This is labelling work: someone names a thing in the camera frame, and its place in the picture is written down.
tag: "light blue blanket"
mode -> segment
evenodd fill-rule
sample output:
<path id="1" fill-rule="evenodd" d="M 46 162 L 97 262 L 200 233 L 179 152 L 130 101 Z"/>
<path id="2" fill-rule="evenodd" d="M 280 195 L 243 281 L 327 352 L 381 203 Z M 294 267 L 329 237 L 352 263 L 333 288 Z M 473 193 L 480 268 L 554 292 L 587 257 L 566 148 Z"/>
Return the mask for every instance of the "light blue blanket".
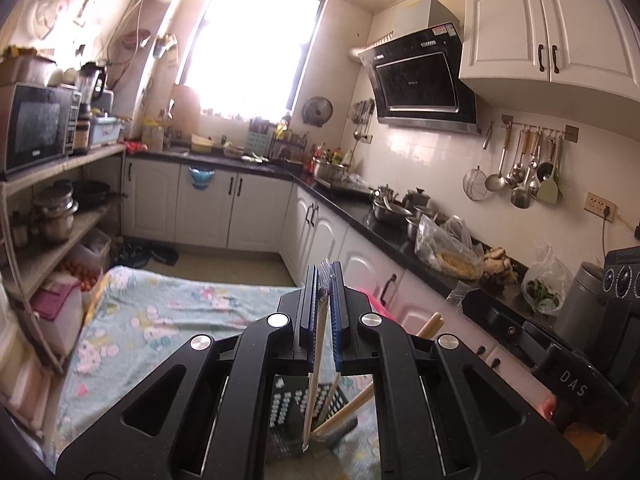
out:
<path id="1" fill-rule="evenodd" d="M 286 287 L 188 282 L 144 270 L 115 267 L 93 319 L 82 329 L 48 443 L 47 463 L 92 425 L 169 355 L 197 333 L 215 339 L 237 335 L 278 307 Z M 331 338 L 325 338 L 321 381 L 331 380 Z M 370 378 L 343 378 L 353 398 Z M 373 402 L 358 412 L 359 425 L 335 452 L 308 452 L 268 466 L 265 478 L 370 479 L 380 477 Z"/>

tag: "black countertop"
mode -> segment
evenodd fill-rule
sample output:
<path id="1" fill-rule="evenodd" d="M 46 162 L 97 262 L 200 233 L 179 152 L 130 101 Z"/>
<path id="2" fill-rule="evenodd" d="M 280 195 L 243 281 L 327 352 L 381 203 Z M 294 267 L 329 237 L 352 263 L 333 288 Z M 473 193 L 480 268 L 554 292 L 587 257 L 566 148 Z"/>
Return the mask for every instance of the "black countertop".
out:
<path id="1" fill-rule="evenodd" d="M 179 155 L 174 152 L 139 153 L 135 158 L 151 160 L 171 161 L 178 164 L 210 170 L 220 168 L 224 170 L 238 171 L 239 173 L 258 174 L 271 178 L 292 180 L 303 187 L 313 197 L 343 218 L 351 227 L 356 229 L 367 240 L 373 243 L 383 253 L 389 256 L 401 267 L 423 280 L 423 282 L 446 298 L 456 288 L 459 279 L 446 276 L 443 273 L 431 269 L 421 261 L 414 253 L 414 243 L 409 240 L 406 229 L 383 224 L 373 216 L 373 210 L 369 200 L 346 197 L 332 192 L 318 184 L 312 176 L 303 173 L 297 168 L 286 169 L 272 164 L 255 164 L 243 160 L 228 158 L 220 152 L 219 155 L 199 155 L 189 152 L 187 155 Z M 532 312 L 529 304 L 522 297 L 519 285 L 505 286 L 501 292 L 496 292 L 482 286 L 479 282 L 465 281 L 471 287 L 482 288 L 491 297 L 499 300 L 506 307 L 506 312 L 516 314 L 520 320 L 531 319 L 546 328 L 551 328 L 553 317 L 543 316 Z"/>

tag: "blender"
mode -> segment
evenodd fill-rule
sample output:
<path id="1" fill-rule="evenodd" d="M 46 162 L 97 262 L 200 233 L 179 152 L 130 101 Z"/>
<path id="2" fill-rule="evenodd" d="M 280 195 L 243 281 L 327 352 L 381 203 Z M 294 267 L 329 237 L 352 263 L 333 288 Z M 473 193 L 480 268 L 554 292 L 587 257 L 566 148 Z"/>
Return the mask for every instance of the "blender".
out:
<path id="1" fill-rule="evenodd" d="M 76 87 L 81 94 L 80 113 L 78 114 L 78 126 L 74 137 L 74 153 L 84 155 L 89 150 L 89 134 L 91 130 L 91 102 L 99 99 L 107 83 L 107 71 L 105 67 L 96 63 L 86 63 L 79 71 L 76 79 Z"/>

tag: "bright window light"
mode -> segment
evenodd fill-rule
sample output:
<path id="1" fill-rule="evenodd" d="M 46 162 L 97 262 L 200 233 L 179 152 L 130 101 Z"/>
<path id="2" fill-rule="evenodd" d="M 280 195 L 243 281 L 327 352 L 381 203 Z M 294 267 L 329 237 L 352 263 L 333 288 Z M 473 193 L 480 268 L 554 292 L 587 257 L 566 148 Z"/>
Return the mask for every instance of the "bright window light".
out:
<path id="1" fill-rule="evenodd" d="M 203 110 L 280 120 L 293 104 L 322 0 L 211 0 L 184 84 Z"/>

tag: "cutting board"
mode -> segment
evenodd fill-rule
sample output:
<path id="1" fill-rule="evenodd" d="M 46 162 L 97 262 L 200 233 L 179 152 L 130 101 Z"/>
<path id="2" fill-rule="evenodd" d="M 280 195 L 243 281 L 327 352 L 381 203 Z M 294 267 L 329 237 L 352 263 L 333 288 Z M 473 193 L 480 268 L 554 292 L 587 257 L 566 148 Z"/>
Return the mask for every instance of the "cutting board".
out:
<path id="1" fill-rule="evenodd" d="M 191 140 L 192 134 L 198 133 L 200 122 L 200 96 L 188 86 L 174 85 L 171 99 L 175 101 L 171 114 L 172 125 L 176 132 L 182 133 L 182 140 Z"/>

